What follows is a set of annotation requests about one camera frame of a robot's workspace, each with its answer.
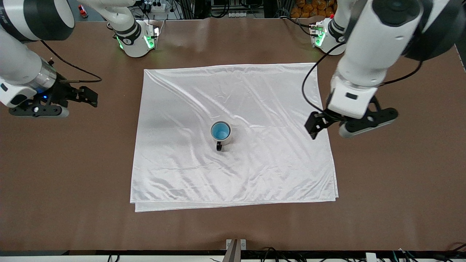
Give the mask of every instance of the brown table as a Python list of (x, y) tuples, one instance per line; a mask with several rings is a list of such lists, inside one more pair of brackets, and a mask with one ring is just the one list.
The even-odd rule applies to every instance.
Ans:
[[(103, 22), (78, 23), (50, 45), (103, 77), (99, 106), (70, 103), (66, 119), (21, 119), (0, 110), (0, 249), (444, 250), (466, 241), (466, 74), (454, 49), (383, 87), (387, 127), (344, 139), (329, 129), (336, 202), (135, 213), (130, 180), (143, 69), (312, 62), (322, 54), (289, 21), (168, 21), (157, 51), (127, 57)], [(31, 49), (48, 59), (40, 44)], [(321, 95), (339, 57), (319, 65)], [(68, 79), (85, 78), (57, 59)], [(400, 59), (387, 79), (417, 63)], [(300, 92), (300, 87), (288, 87)]]

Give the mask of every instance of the metal bracket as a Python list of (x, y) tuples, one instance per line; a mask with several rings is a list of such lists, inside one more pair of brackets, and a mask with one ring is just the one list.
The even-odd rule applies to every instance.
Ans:
[[(226, 240), (226, 249), (230, 247), (231, 242), (232, 242), (231, 239)], [(240, 246), (241, 246), (241, 250), (246, 250), (246, 239), (240, 240)]]

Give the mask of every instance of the white robot link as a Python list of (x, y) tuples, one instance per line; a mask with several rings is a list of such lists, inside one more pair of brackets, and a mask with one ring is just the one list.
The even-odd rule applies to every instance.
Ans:
[[(327, 108), (312, 112), (305, 124), (311, 137), (335, 122), (343, 137), (392, 123), (398, 112), (381, 109), (375, 98), (380, 85), (395, 82), (383, 82), (388, 68), (404, 55), (419, 61), (418, 70), (453, 46), (465, 21), (461, 0), (339, 0), (334, 18), (311, 28), (313, 43), (324, 52), (345, 52), (330, 82)], [(376, 111), (368, 109), (370, 103)]]
[[(81, 0), (108, 22), (120, 48), (141, 57), (155, 46), (157, 30), (136, 21), (127, 8), (135, 0)], [(0, 101), (15, 116), (66, 117), (68, 100), (97, 106), (97, 94), (73, 88), (23, 43), (61, 41), (73, 32), (75, 20), (67, 0), (0, 0)]]

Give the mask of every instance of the pile of orange objects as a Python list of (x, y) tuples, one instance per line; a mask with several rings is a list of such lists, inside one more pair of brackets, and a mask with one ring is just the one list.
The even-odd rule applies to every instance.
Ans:
[(315, 15), (330, 17), (335, 14), (338, 4), (336, 0), (296, 0), (291, 9), (292, 18), (308, 18)]

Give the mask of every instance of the white plastic cover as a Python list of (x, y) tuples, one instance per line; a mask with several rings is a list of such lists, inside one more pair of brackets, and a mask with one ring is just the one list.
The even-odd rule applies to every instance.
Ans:
[[(335, 201), (329, 137), (301, 95), (312, 63), (145, 70), (131, 180), (136, 212)], [(307, 96), (322, 106), (317, 72)], [(210, 128), (232, 127), (216, 151)]]

